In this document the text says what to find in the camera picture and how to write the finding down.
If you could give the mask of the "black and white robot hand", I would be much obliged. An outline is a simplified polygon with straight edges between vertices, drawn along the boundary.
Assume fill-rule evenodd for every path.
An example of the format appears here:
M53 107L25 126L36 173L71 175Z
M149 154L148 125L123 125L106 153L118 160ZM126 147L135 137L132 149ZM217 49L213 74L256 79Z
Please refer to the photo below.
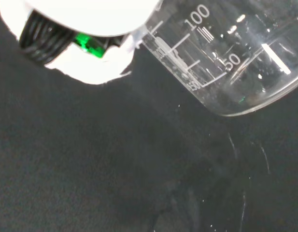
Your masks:
M89 85L131 74L158 0L0 0L0 18L32 64Z

